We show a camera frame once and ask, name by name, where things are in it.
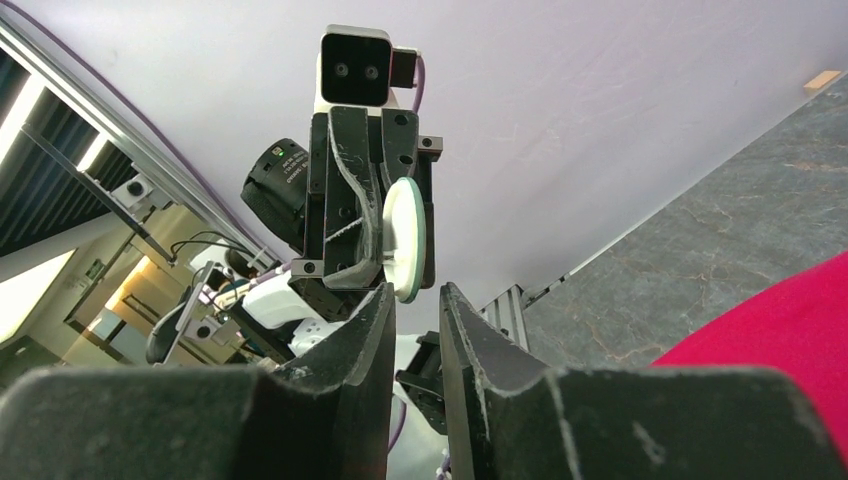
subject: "white panel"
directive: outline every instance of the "white panel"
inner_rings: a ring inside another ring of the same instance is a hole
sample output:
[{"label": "white panel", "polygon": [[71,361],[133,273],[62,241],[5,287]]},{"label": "white panel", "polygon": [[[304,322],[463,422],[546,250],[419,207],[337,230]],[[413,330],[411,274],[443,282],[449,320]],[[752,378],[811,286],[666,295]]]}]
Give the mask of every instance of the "white panel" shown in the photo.
[{"label": "white panel", "polygon": [[[478,307],[563,275],[797,109],[820,71],[848,68],[844,0],[19,4],[283,254],[238,195],[271,142],[307,144],[326,24],[381,28],[422,49],[421,131],[446,145],[438,281]],[[399,309],[402,331],[435,327],[437,290]]]}]

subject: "dark ceiling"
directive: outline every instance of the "dark ceiling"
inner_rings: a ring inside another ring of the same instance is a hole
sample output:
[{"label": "dark ceiling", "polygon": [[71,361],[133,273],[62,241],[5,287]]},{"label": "dark ceiling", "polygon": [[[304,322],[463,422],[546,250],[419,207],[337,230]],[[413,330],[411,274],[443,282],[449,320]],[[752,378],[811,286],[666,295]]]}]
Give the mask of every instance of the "dark ceiling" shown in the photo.
[{"label": "dark ceiling", "polygon": [[[0,51],[0,118],[6,118],[28,76],[21,65]],[[74,164],[97,136],[91,125],[48,90],[28,122]],[[87,172],[110,191],[136,173],[130,159],[111,143]],[[24,134],[17,136],[0,163],[0,257],[108,212],[106,205]]]}]

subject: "camera lens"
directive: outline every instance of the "camera lens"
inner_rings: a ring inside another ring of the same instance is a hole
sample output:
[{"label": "camera lens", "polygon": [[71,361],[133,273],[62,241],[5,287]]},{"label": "camera lens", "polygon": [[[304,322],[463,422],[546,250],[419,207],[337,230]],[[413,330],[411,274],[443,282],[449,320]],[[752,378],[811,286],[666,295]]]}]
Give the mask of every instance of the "camera lens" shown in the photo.
[{"label": "camera lens", "polygon": [[344,63],[336,64],[336,76],[337,77],[346,77],[347,76],[347,65]]},{"label": "camera lens", "polygon": [[380,72],[377,70],[377,67],[373,65],[368,65],[365,67],[365,78],[368,80],[376,80],[377,76]]}]

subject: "camera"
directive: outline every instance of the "camera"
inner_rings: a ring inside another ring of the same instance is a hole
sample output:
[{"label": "camera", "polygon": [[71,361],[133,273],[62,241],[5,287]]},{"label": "camera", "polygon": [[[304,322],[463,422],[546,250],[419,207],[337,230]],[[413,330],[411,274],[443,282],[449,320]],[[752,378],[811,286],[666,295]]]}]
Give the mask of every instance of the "camera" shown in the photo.
[{"label": "camera", "polygon": [[330,25],[321,39],[321,96],[380,107],[389,100],[392,43],[382,30]]}]

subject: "floor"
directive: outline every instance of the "floor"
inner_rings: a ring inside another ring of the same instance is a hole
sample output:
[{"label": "floor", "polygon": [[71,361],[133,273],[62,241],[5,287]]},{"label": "floor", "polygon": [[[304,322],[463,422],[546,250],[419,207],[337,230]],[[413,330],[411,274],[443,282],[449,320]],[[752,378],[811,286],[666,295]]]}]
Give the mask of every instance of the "floor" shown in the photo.
[{"label": "floor", "polygon": [[848,77],[528,307],[530,351],[555,366],[644,366],[847,249]]}]

